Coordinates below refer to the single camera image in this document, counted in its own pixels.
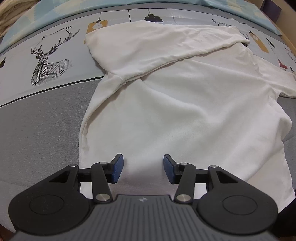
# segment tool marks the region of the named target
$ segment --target folded sleeve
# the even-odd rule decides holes
[[[255,56],[261,77],[279,95],[296,98],[296,76],[269,63],[265,59]]]
[[[100,66],[123,81],[166,64],[249,41],[234,26],[162,25],[145,20],[97,29],[86,43]]]

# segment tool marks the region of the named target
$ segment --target bed sheet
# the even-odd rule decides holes
[[[0,45],[0,53],[37,29],[80,12],[111,6],[157,1],[158,0],[43,0],[25,13],[9,29]],[[274,24],[254,4],[244,0],[162,0],[161,2],[187,3],[214,7],[253,21],[276,34],[280,34],[280,31]]]
[[[231,14],[222,17],[216,9],[210,13],[201,9],[204,7],[190,11],[187,4],[172,3],[103,9],[41,29],[0,56],[0,193],[4,194],[0,197],[0,224],[13,230],[7,208],[16,194],[58,169],[78,163],[80,124],[104,76],[84,43],[87,32],[145,18],[160,24],[235,25],[250,40],[248,47],[254,54],[288,72],[296,70],[296,58],[274,34]],[[60,39],[65,42],[51,52]],[[41,68],[39,57],[45,53],[49,54]],[[294,124],[296,100],[279,98],[279,103]],[[284,140],[294,188],[295,134],[296,128],[292,128]]]

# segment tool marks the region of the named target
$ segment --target yellow tag illustration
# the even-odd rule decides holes
[[[95,31],[99,28],[103,28],[103,27],[107,27],[108,26],[108,21],[107,20],[98,20],[96,22],[93,22],[93,23],[90,23],[88,28],[87,28],[87,31],[86,33],[90,33],[92,31]]]
[[[261,48],[263,52],[269,53],[264,43],[262,43],[262,41],[257,37],[256,34],[252,33],[251,31],[249,32],[249,34],[251,35],[252,39],[255,40],[256,44]]]

